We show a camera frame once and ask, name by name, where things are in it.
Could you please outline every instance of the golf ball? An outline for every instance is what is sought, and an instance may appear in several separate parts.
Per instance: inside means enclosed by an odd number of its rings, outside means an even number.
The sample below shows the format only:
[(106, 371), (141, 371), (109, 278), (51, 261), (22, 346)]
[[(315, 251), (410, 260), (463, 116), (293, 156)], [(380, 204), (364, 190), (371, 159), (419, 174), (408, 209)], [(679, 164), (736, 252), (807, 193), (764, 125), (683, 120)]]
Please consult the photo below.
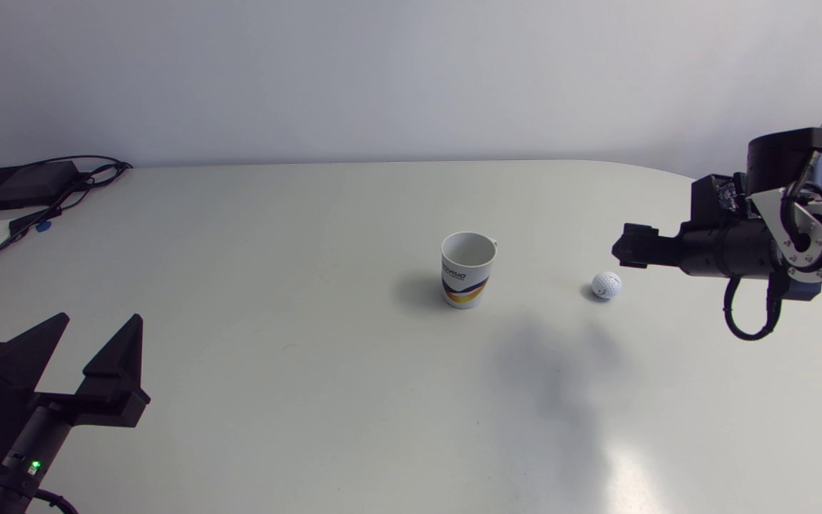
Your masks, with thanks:
[(592, 291), (604, 299), (613, 298), (619, 295), (620, 290), (624, 288), (624, 283), (617, 276), (617, 273), (604, 272), (598, 273), (592, 279)]

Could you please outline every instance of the white wall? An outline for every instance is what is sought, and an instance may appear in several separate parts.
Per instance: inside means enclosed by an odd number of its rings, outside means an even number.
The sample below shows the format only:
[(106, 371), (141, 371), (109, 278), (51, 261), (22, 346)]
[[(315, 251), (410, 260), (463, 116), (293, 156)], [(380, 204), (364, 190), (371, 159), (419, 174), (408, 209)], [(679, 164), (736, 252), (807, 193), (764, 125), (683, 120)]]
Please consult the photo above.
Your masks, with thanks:
[(0, 166), (581, 157), (822, 122), (822, 0), (0, 0)]

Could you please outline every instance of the paper cup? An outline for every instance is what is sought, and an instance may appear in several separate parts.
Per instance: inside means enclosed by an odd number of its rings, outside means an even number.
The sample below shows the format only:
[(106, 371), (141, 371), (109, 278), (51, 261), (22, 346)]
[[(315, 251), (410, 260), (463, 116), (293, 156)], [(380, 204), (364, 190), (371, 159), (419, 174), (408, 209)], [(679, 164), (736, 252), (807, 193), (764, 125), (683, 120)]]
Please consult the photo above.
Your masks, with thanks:
[(456, 232), (443, 240), (443, 299), (457, 309), (479, 305), (497, 256), (497, 241), (477, 232)]

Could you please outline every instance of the table surface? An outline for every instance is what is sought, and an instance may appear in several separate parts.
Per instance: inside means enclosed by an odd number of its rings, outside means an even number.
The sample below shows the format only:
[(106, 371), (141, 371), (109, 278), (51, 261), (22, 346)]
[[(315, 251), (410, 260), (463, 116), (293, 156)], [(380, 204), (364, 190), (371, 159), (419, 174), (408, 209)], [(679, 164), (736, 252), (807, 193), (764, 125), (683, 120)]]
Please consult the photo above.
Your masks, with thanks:
[[(70, 393), (132, 313), (135, 429), (78, 427), (44, 487), (113, 512), (822, 512), (822, 295), (733, 338), (725, 280), (617, 267), (691, 180), (587, 161), (133, 170), (0, 255), (0, 341), (72, 318)], [(440, 241), (499, 240), (482, 305)], [(616, 271), (625, 290), (585, 284)], [(739, 323), (763, 323), (763, 282)], [(46, 504), (35, 513), (50, 512)]]

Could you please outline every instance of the black power adapter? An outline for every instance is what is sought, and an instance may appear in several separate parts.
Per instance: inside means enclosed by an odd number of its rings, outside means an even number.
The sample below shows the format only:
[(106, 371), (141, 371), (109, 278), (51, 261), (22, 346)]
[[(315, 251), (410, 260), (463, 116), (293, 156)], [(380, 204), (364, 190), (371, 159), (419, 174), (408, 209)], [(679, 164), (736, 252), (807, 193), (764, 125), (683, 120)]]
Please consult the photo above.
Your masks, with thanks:
[(0, 167), (0, 211), (53, 205), (80, 175), (71, 161)]

